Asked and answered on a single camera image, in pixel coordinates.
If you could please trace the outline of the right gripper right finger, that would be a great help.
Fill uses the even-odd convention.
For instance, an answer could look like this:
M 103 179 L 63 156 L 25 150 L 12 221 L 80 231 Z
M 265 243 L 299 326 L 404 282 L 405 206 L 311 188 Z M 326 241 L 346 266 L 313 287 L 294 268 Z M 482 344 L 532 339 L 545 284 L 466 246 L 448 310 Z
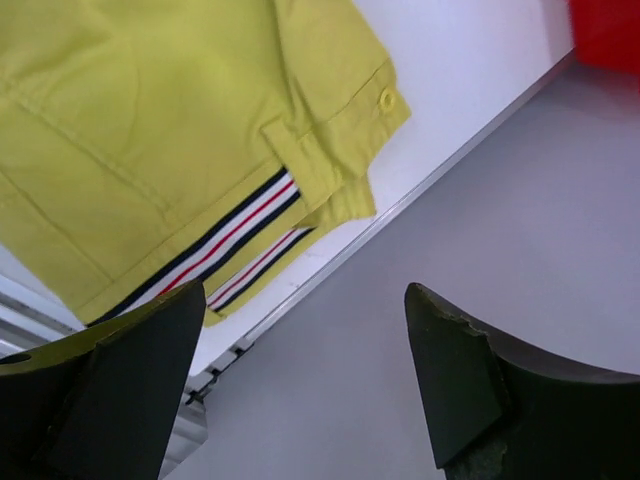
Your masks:
M 639 378 L 551 353 L 429 288 L 404 296 L 435 465 L 449 479 L 635 479 Z

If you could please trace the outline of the yellow-green trousers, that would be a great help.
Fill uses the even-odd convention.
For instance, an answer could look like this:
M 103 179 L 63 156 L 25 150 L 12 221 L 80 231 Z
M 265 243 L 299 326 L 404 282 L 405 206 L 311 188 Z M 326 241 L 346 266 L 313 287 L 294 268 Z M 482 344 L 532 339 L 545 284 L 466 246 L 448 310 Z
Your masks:
M 213 325 L 374 215 L 409 116 L 350 1 L 5 1 L 1 242 L 84 324 L 198 280 Z

